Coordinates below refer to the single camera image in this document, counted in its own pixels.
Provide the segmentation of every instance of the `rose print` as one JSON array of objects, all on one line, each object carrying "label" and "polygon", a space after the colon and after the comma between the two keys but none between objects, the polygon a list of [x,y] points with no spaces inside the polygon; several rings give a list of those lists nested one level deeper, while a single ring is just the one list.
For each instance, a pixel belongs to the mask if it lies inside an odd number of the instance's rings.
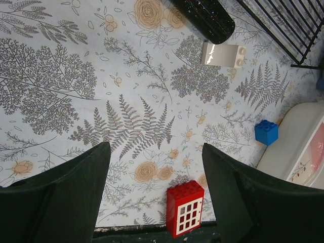
[{"label": "rose print", "polygon": [[145,37],[147,44],[160,49],[179,42],[178,38],[168,38],[169,32],[184,25],[185,17],[176,7],[164,9],[160,0],[137,0],[134,11],[127,15],[142,29],[136,33],[141,37],[140,41]]},{"label": "rose print", "polygon": [[168,23],[176,29],[181,28],[185,22],[184,15],[176,7],[165,9],[164,17],[167,19]]},{"label": "rose print", "polygon": [[145,29],[155,29],[163,18],[163,5],[160,0],[137,0],[135,17],[138,25]]},{"label": "rose print", "polygon": [[157,170],[156,175],[160,180],[168,180],[173,174],[173,170],[170,167],[164,167],[160,170]]},{"label": "rose print", "polygon": [[178,156],[178,154],[179,154],[179,151],[177,149],[174,149],[169,153],[169,158],[176,158]]},{"label": "rose print", "polygon": [[197,180],[198,184],[203,188],[203,189],[206,189],[208,187],[208,184],[207,184],[207,179],[206,179],[206,175],[203,174],[201,175],[198,180]]},{"label": "rose print", "polygon": [[156,174],[156,165],[152,162],[144,162],[140,164],[135,170],[135,180],[139,182],[146,182],[153,178]]},{"label": "rose print", "polygon": [[32,162],[27,161],[27,160],[17,163],[15,166],[13,166],[11,168],[11,170],[14,171],[14,175],[17,175],[17,174],[23,175],[25,173],[30,172],[31,169],[32,169]]}]

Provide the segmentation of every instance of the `floral wallpaper floor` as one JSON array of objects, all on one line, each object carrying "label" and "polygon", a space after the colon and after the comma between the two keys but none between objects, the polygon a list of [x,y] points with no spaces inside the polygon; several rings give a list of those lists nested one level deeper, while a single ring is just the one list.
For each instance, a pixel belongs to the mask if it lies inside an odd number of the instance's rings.
[{"label": "floral wallpaper floor", "polygon": [[168,0],[0,1],[0,185],[109,141],[98,227],[164,223],[166,189],[190,179],[206,189],[202,219],[215,220],[203,143],[255,166],[254,124],[321,99],[318,72],[290,68],[222,2],[237,25],[227,43],[248,49],[242,69],[201,65],[204,38]]}]

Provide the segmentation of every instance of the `leaf print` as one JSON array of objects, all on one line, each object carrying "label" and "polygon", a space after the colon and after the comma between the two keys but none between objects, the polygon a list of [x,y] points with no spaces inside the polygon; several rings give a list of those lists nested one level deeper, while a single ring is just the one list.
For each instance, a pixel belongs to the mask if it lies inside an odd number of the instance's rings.
[{"label": "leaf print", "polygon": [[159,216],[160,216],[160,224],[165,224],[166,220],[167,220],[167,216],[166,214],[162,213],[161,211],[157,210]]},{"label": "leaf print", "polygon": [[100,18],[100,19],[102,19],[102,20],[104,20],[105,19],[105,17],[103,17],[102,15],[100,15],[100,14],[95,14],[98,18]]},{"label": "leaf print", "polygon": [[14,183],[15,177],[8,177],[0,182],[1,187],[7,187],[10,186],[12,183]]},{"label": "leaf print", "polygon": [[109,58],[108,57],[100,57],[100,60],[106,62],[106,61],[109,61]]},{"label": "leaf print", "polygon": [[43,168],[42,172],[48,171],[55,167],[55,163],[51,160],[51,153],[48,151],[48,156],[46,159],[41,159],[38,161],[39,163],[44,163],[43,166],[39,166],[39,168]]},{"label": "leaf print", "polygon": [[218,123],[217,125],[207,124],[202,137],[208,143],[226,153],[239,154],[244,146],[249,146],[252,134],[248,128],[240,131]]},{"label": "leaf print", "polygon": [[181,98],[195,92],[204,103],[214,99],[217,104],[226,97],[229,89],[228,77],[219,74],[221,67],[200,63],[202,47],[202,42],[193,35],[181,42],[174,54],[184,64],[172,72],[171,86],[179,92]]},{"label": "leaf print", "polygon": [[76,14],[76,15],[78,15],[79,16],[79,13],[77,12],[77,10],[76,10],[76,8],[75,8],[75,6],[72,6],[72,10],[73,10],[73,12]]},{"label": "leaf print", "polygon": [[165,43],[170,46],[170,45],[175,45],[178,42],[179,42],[178,38],[172,38],[172,39],[167,40]]},{"label": "leaf print", "polygon": [[24,140],[19,138],[17,135],[12,135],[10,132],[5,132],[7,141],[11,141],[13,144],[17,144],[17,146],[8,145],[8,144],[0,144],[0,159],[1,161],[13,161],[17,160],[18,156],[23,157],[27,154],[26,150],[35,146],[39,146],[45,144],[47,142],[52,141],[56,137],[43,142],[36,143],[34,140]]},{"label": "leaf print", "polygon": [[152,37],[146,43],[147,44],[155,44],[155,43],[157,43],[157,41],[158,41],[157,37]]},{"label": "leaf print", "polygon": [[116,205],[125,196],[132,192],[129,185],[120,185],[122,176],[127,175],[128,166],[121,162],[111,163],[107,174],[103,197],[106,201]]},{"label": "leaf print", "polygon": [[157,222],[153,218],[147,216],[146,213],[143,214],[143,221],[144,224],[149,224],[149,225],[157,224]]},{"label": "leaf print", "polygon": [[68,131],[78,113],[74,98],[93,100],[97,77],[90,62],[68,55],[58,44],[35,51],[11,39],[0,39],[0,106],[5,114],[20,109],[36,134]]},{"label": "leaf print", "polygon": [[245,123],[255,124],[257,121],[261,120],[262,115],[261,113],[257,115],[254,115],[253,113],[247,115],[245,112],[243,112],[242,115],[239,115],[238,110],[236,110],[232,114],[226,116],[221,115],[221,117],[226,119],[227,124],[230,125],[232,128],[234,128],[236,124],[243,128],[243,125]]},{"label": "leaf print", "polygon": [[119,96],[121,116],[114,110],[107,101],[106,111],[108,119],[104,120],[98,108],[94,111],[94,126],[87,120],[84,121],[84,128],[77,126],[69,139],[83,141],[84,145],[97,145],[100,141],[109,141],[111,151],[123,146],[119,159],[133,150],[132,158],[135,159],[143,149],[157,144],[160,149],[161,143],[166,139],[170,143],[172,135],[171,128],[174,117],[166,123],[167,105],[160,119],[154,116],[155,111],[142,99],[144,106],[144,117],[138,114],[130,104],[124,100],[124,96]]},{"label": "leaf print", "polygon": [[12,1],[9,1],[9,0],[0,0],[0,4],[12,4]]},{"label": "leaf print", "polygon": [[255,78],[254,69],[251,72],[250,81],[246,77],[245,82],[236,88],[236,92],[244,97],[244,101],[248,99],[248,104],[251,107],[256,104],[255,111],[261,107],[261,112],[270,104],[282,102],[285,98],[286,89],[289,82],[287,82],[286,72],[284,78],[281,79],[278,65],[276,65],[276,73],[274,78],[269,67],[269,61],[265,64],[264,73],[262,72],[261,65],[259,65],[258,74]]},{"label": "leaf print", "polygon": [[137,199],[136,202],[133,202],[132,199],[125,200],[122,202],[120,205],[117,206],[117,210],[106,215],[102,219],[99,220],[98,223],[100,223],[102,220],[106,219],[107,217],[114,217],[114,216],[123,216],[123,217],[128,217],[128,213],[126,210],[136,210],[137,212],[140,212],[142,209],[147,208],[150,209],[152,208],[152,205],[154,204],[159,204],[159,205],[164,205],[165,202],[160,200],[159,197],[146,200],[146,197],[140,197]]},{"label": "leaf print", "polygon": [[95,29],[94,26],[93,26],[93,23],[90,20],[88,21],[88,27],[90,29]]},{"label": "leaf print", "polygon": [[136,35],[139,35],[139,36],[142,36],[142,37],[147,37],[150,33],[151,33],[151,31],[142,30],[140,32],[137,32]]},{"label": "leaf print", "polygon": [[[11,4],[10,1],[3,1],[2,3]],[[78,44],[78,42],[88,44],[86,42],[88,37],[84,33],[78,31],[78,25],[74,22],[60,20],[58,21],[58,25],[44,22],[43,20],[45,20],[46,17],[52,17],[52,15],[44,12],[46,9],[45,7],[32,6],[41,3],[40,1],[30,0],[9,5],[9,9],[12,11],[0,11],[0,13],[2,13],[2,18],[0,20],[3,22],[0,24],[0,30],[7,34],[11,34],[12,31],[14,31],[26,38],[33,38],[33,34],[37,34],[40,31],[45,38],[56,43],[66,42],[67,39],[70,39],[75,44]],[[36,26],[26,25],[23,20],[34,22]]]},{"label": "leaf print", "polygon": [[133,47],[129,46],[127,42],[123,42],[121,47],[119,46],[119,41],[114,38],[105,38],[104,46],[106,47],[107,52],[114,52],[117,54],[123,53],[125,56],[128,56],[128,59],[124,59],[124,64],[127,66],[133,66],[135,64],[143,66],[143,68],[138,68],[136,73],[140,77],[143,74],[151,76],[157,81],[151,82],[147,87],[152,89],[159,89],[162,92],[166,92],[171,100],[172,97],[166,85],[168,81],[168,76],[166,75],[167,71],[160,63],[157,67],[152,66],[153,58],[149,55],[148,51],[145,51],[144,58],[140,59],[136,56],[136,52],[133,50]]},{"label": "leaf print", "polygon": [[134,24],[137,24],[137,20],[136,20],[136,17],[135,17],[135,13],[134,12],[129,12],[127,13],[129,19],[134,23]]},{"label": "leaf print", "polygon": [[19,132],[22,132],[22,130],[17,126],[14,126],[14,129],[18,130]]}]

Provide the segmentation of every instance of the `black metal bar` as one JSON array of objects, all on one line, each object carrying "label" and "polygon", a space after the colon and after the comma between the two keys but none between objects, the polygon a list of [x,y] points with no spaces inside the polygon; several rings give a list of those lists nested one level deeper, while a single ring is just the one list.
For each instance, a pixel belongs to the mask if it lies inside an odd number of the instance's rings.
[{"label": "black metal bar", "polygon": [[306,13],[308,14],[308,16],[311,18],[311,20],[313,21],[313,23],[315,24],[316,28],[318,28],[318,25],[316,23],[316,21],[314,20],[313,16],[310,14],[310,12],[308,11],[308,9],[306,8],[306,6],[304,5],[302,0],[298,0],[300,5],[303,6],[304,10],[306,11]]},{"label": "black metal bar", "polygon": [[279,39],[270,31],[270,29],[255,15],[255,13],[243,2],[243,0],[237,0],[237,2],[247,11],[247,13],[265,30],[265,32],[287,53],[287,55],[299,63],[296,57],[279,41]]},{"label": "black metal bar", "polygon": [[[262,14],[265,14],[269,20],[273,23],[273,25],[276,26],[276,28],[281,32],[281,34],[285,37],[285,42],[290,43],[293,48],[297,50],[298,53],[301,54],[300,61],[297,59],[299,55],[293,55],[290,50],[288,50],[284,44],[275,36],[275,34],[262,22],[262,20],[256,16],[256,14],[250,9],[250,7],[245,4],[244,0],[236,0],[246,11],[247,13],[263,28],[263,30],[282,48],[282,50],[296,63],[292,64],[291,67],[298,67],[298,68],[308,68],[308,69],[317,69],[317,70],[323,70],[323,66],[310,66],[310,65],[302,65],[304,61],[307,59],[307,55],[311,50],[311,47],[314,45],[314,42],[318,36],[318,33],[321,31],[321,28],[324,26],[324,16],[321,17],[321,15],[324,14],[324,6],[320,2],[322,0],[316,0],[318,6],[314,2],[311,2],[311,0],[308,0],[309,6],[314,10],[314,12],[310,9],[308,10],[303,2],[301,0],[289,0],[291,6],[286,5],[285,1],[279,0],[281,5],[275,5],[271,1],[266,1],[270,3],[269,6],[275,14],[278,14],[282,21],[285,23],[285,31],[290,32],[290,37],[287,36],[286,32],[283,31],[283,29],[279,26],[279,23],[281,23],[280,19],[274,19],[269,12],[265,9],[265,7],[259,2],[259,0],[254,0],[257,4],[257,6],[261,9]],[[286,12],[289,14],[287,18],[285,18],[285,15],[283,14],[284,11],[281,7],[284,7]],[[303,10],[305,10],[305,13],[301,13],[298,8],[302,7]],[[301,42],[301,47],[305,46],[306,49],[303,49],[304,51],[301,51],[300,48],[298,48],[295,43],[290,39],[291,37],[294,37],[295,39],[298,39]]]},{"label": "black metal bar", "polygon": [[284,4],[284,2],[282,0],[279,0],[281,5],[285,8],[285,10],[287,11],[287,13],[290,15],[290,17],[295,21],[295,23],[297,24],[297,26],[300,28],[300,30],[304,33],[304,35],[311,40],[311,38],[309,37],[309,35],[306,33],[306,31],[304,30],[304,28],[299,24],[299,21],[295,18],[295,16],[292,14],[292,12],[290,12],[289,8]]},{"label": "black metal bar", "polygon": [[288,27],[290,28],[290,30],[296,35],[296,37],[301,41],[301,43],[307,47],[307,44],[305,43],[305,41],[303,41],[299,34],[296,33],[296,31],[294,30],[294,28],[290,25],[290,23],[287,21],[287,19],[282,15],[282,13],[280,12],[280,10],[273,4],[272,1],[269,1],[270,4],[272,5],[272,7],[278,12],[278,14],[280,15],[280,17],[282,18],[282,20],[288,25]]},{"label": "black metal bar", "polygon": [[295,11],[299,14],[299,16],[301,17],[301,19],[304,21],[304,23],[307,25],[307,27],[310,29],[310,31],[315,34],[314,30],[312,27],[310,27],[310,25],[308,24],[307,20],[304,18],[304,16],[300,13],[300,11],[298,10],[298,8],[296,7],[296,5],[293,3],[292,0],[289,0],[289,2],[291,3],[291,5],[294,7]]},{"label": "black metal bar", "polygon": [[296,64],[292,64],[292,65],[290,65],[290,67],[307,68],[307,69],[315,69],[315,70],[324,70],[322,67],[308,66],[308,65],[296,65]]},{"label": "black metal bar", "polygon": [[304,62],[304,60],[306,59],[306,56],[310,52],[310,48],[314,44],[314,41],[317,38],[317,35],[320,32],[320,29],[322,28],[323,25],[324,25],[324,19],[322,19],[321,23],[319,24],[319,27],[317,28],[309,46],[308,46],[307,50],[305,51],[305,54],[303,55],[303,58],[302,58],[302,60],[300,60],[299,64],[302,64]]},{"label": "black metal bar", "polygon": [[314,12],[316,13],[317,17],[320,19],[320,15],[319,15],[318,11],[316,10],[316,8],[315,8],[314,4],[312,3],[312,1],[311,0],[308,0],[308,3],[312,7],[312,9],[314,10]]},{"label": "black metal bar", "polygon": [[324,6],[319,2],[319,0],[316,0],[316,2],[318,3],[318,5],[319,5],[320,8],[322,9],[322,11],[324,12]]},{"label": "black metal bar", "polygon": [[303,52],[295,45],[295,43],[286,35],[286,33],[280,28],[280,26],[275,22],[275,20],[271,17],[271,15],[266,11],[266,9],[260,4],[258,0],[255,0],[255,2],[259,5],[259,7],[262,9],[262,11],[268,16],[268,18],[273,22],[273,24],[278,28],[278,30],[286,37],[286,39],[292,44],[295,49],[303,55]]}]

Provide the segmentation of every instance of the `fern print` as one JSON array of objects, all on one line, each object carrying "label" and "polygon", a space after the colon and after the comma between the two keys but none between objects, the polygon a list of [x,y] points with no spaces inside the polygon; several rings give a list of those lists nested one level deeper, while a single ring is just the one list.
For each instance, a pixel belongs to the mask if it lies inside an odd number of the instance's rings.
[{"label": "fern print", "polygon": [[136,52],[133,50],[133,47],[129,46],[127,42],[123,42],[120,45],[119,41],[112,37],[105,38],[104,46],[107,52],[115,52],[117,54],[123,53],[124,56],[128,56],[128,59],[124,59],[124,64],[127,66],[131,67],[135,64],[143,66],[142,68],[137,69],[137,76],[140,77],[145,74],[154,78],[155,81],[151,82],[147,87],[158,89],[163,93],[167,93],[172,103],[172,97],[167,87],[167,71],[161,63],[158,64],[157,67],[152,66],[153,58],[149,55],[148,51],[144,52],[145,55],[143,59],[141,59],[139,56],[136,56]]},{"label": "fern print", "polygon": [[111,151],[123,146],[119,159],[130,150],[133,150],[133,158],[136,158],[145,148],[157,144],[160,149],[164,140],[170,143],[171,128],[174,117],[167,122],[167,105],[165,104],[159,119],[155,117],[155,111],[141,98],[144,106],[144,116],[138,115],[138,111],[124,100],[120,95],[119,104],[121,115],[107,101],[107,120],[100,115],[98,108],[94,110],[94,125],[84,120],[84,127],[77,126],[77,130],[69,137],[75,141],[83,141],[84,145],[97,145],[101,141],[111,144]]},{"label": "fern print", "polygon": [[13,145],[0,144],[0,160],[1,161],[14,161],[18,159],[18,156],[23,158],[28,155],[27,150],[42,144],[48,143],[56,137],[45,141],[43,143],[37,143],[34,140],[25,140],[19,138],[17,135],[12,135],[10,132],[5,132],[8,141],[11,141]]},{"label": "fern print", "polygon": [[[41,32],[45,38],[56,43],[67,42],[69,39],[75,44],[88,44],[88,37],[78,31],[77,24],[68,20],[58,21],[58,25],[47,23],[43,20],[52,15],[44,12],[45,7],[35,6],[41,1],[29,0],[12,4],[12,1],[0,1],[0,4],[7,4],[8,10],[2,7],[0,13],[0,31],[6,34],[17,33],[26,38],[33,38],[34,34]],[[23,21],[34,22],[34,25],[27,25]]]},{"label": "fern print", "polygon": [[162,213],[161,211],[157,210],[159,214],[159,221],[156,221],[152,217],[147,216],[146,213],[143,214],[142,219],[144,224],[146,225],[153,225],[153,224],[165,224],[167,220],[166,214]]},{"label": "fern print", "polygon": [[143,214],[143,221],[144,224],[149,224],[149,225],[157,224],[157,222],[153,218],[147,216],[146,213]]},{"label": "fern print", "polygon": [[171,86],[183,98],[193,92],[200,96],[204,103],[220,102],[226,97],[229,89],[228,77],[219,74],[221,67],[202,65],[203,43],[193,35],[183,40],[174,53],[184,65],[172,72]]},{"label": "fern print", "polygon": [[35,51],[15,40],[0,39],[0,106],[5,114],[17,110],[36,134],[62,134],[78,120],[73,99],[93,100],[97,84],[90,62],[68,55],[58,44]]},{"label": "fern print", "polygon": [[207,124],[202,137],[225,153],[239,154],[244,146],[249,146],[252,134],[245,127],[238,130],[218,123],[217,125]]},{"label": "fern print", "polygon": [[118,184],[122,180],[122,176],[127,174],[127,169],[128,166],[120,162],[110,163],[109,165],[103,197],[113,205],[124,199],[126,194],[132,192],[129,185]]},{"label": "fern print", "polygon": [[261,65],[259,65],[257,77],[255,77],[254,69],[251,72],[250,81],[246,77],[245,82],[236,88],[236,92],[244,97],[244,101],[248,100],[248,104],[255,105],[254,111],[261,107],[261,112],[264,109],[275,103],[282,102],[285,98],[286,89],[289,82],[287,81],[287,73],[281,78],[278,65],[276,66],[276,72],[274,78],[269,66],[269,61],[265,64],[265,70],[262,72]]}]

